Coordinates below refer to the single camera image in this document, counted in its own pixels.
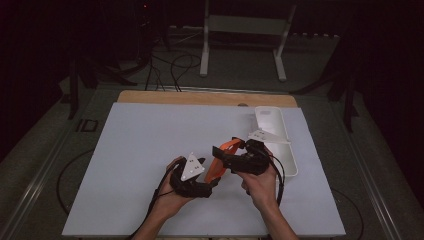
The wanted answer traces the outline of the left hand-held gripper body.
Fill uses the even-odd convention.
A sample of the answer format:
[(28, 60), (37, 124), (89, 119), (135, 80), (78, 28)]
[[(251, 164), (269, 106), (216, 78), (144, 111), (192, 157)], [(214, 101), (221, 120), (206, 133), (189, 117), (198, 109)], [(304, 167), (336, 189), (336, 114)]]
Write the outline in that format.
[(177, 164), (170, 177), (170, 185), (176, 194), (186, 198), (201, 198), (200, 184), (197, 178), (205, 171), (198, 158), (191, 153)]

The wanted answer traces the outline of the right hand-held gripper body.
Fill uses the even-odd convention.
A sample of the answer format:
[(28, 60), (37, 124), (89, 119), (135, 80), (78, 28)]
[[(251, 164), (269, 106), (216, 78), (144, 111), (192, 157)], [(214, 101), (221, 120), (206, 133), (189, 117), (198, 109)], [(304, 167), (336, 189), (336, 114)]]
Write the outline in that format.
[(284, 137), (277, 136), (264, 130), (256, 130), (248, 135), (249, 140), (244, 143), (246, 153), (229, 157), (229, 168), (232, 171), (260, 175), (266, 171), (268, 165), (274, 162), (266, 150), (266, 143), (289, 144)]

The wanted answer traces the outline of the orange phone case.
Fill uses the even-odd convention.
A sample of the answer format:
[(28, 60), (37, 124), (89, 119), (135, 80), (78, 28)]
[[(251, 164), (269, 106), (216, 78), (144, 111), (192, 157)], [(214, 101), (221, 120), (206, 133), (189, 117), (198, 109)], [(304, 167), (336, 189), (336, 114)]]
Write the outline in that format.
[[(236, 146), (235, 141), (233, 139), (228, 141), (228, 142), (223, 143), (218, 148), (226, 149), (226, 148), (229, 148), (229, 147), (232, 147), (232, 146)], [(221, 169), (213, 168), (212, 163), (211, 163), (211, 165), (210, 165), (210, 167), (209, 167), (209, 169), (206, 173), (206, 176), (204, 177), (204, 181), (206, 183), (210, 183), (212, 180), (214, 180), (218, 177), (221, 177), (225, 173), (225, 171), (226, 171), (226, 168), (221, 168)]]

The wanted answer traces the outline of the person's right hand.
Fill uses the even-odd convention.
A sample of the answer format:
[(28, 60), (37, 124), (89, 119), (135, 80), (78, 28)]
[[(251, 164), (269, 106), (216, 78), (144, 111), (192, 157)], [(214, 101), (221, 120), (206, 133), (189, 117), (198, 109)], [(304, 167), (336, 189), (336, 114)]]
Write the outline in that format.
[(249, 193), (253, 204), (260, 212), (278, 208), (277, 173), (272, 165), (269, 165), (267, 170), (260, 175), (242, 172), (237, 172), (237, 175), (242, 178), (242, 188)]

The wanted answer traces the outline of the person's left hand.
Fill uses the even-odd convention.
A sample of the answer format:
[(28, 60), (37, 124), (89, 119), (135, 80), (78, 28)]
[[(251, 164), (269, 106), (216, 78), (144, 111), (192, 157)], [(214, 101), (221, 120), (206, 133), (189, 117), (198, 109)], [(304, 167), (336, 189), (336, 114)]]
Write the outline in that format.
[(176, 162), (179, 160), (181, 160), (181, 157), (174, 159), (168, 164), (166, 178), (160, 185), (159, 195), (156, 198), (152, 210), (155, 216), (163, 219), (169, 219), (175, 216), (184, 205), (192, 201), (192, 198), (186, 198), (176, 194), (170, 185), (172, 171), (175, 168)]

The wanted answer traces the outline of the white plastic tray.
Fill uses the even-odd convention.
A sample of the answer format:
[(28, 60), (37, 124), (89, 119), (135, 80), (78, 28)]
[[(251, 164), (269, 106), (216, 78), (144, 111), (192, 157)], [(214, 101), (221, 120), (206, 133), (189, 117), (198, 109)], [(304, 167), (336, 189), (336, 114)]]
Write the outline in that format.
[(298, 173), (297, 164), (282, 110), (278, 107), (259, 106), (255, 108), (255, 116), (258, 128), (274, 135), (274, 139), (265, 141), (265, 146), (282, 163), (287, 177), (296, 176)]

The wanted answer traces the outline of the white table mat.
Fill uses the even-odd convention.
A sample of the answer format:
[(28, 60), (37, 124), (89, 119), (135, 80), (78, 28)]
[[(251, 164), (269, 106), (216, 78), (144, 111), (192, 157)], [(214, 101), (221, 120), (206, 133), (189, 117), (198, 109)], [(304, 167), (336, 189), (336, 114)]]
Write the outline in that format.
[[(142, 223), (166, 166), (258, 128), (256, 107), (116, 103), (112, 106), (62, 231), (65, 236), (127, 236)], [(280, 209), (300, 237), (345, 233), (303, 112), (280, 108), (298, 173), (287, 177)]]

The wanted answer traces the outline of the black tripod stand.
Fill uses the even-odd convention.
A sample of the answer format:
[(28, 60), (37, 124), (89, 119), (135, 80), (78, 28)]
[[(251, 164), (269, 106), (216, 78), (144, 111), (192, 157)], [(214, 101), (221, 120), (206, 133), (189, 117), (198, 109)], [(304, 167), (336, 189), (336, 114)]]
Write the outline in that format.
[(353, 106), (355, 74), (360, 64), (360, 53), (335, 51), (317, 81), (298, 90), (290, 91), (290, 94), (304, 95), (327, 83), (332, 83), (326, 96), (330, 102), (336, 102), (344, 98), (343, 123), (346, 129), (352, 132), (352, 116), (355, 112)]
[(82, 82), (87, 88), (94, 89), (99, 83), (97, 73), (105, 75), (121, 85), (136, 86), (136, 83), (124, 79), (118, 73), (92, 58), (71, 56), (69, 61), (69, 93), (64, 95), (70, 103), (69, 120), (76, 116), (79, 109), (79, 82)]

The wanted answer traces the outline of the white metal stand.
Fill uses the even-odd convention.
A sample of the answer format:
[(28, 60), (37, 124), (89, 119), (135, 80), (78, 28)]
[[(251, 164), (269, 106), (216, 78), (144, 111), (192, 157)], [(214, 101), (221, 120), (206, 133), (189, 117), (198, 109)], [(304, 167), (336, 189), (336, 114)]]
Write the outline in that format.
[(285, 19), (270, 19), (212, 15), (209, 11), (210, 0), (204, 0), (204, 2), (203, 49), (200, 62), (201, 77), (206, 77), (208, 75), (210, 52), (209, 33), (227, 32), (279, 36), (280, 44), (273, 50), (273, 58), (278, 79), (281, 82), (287, 80), (282, 60), (282, 53), (296, 12), (297, 6), (295, 4), (290, 5), (288, 16)]

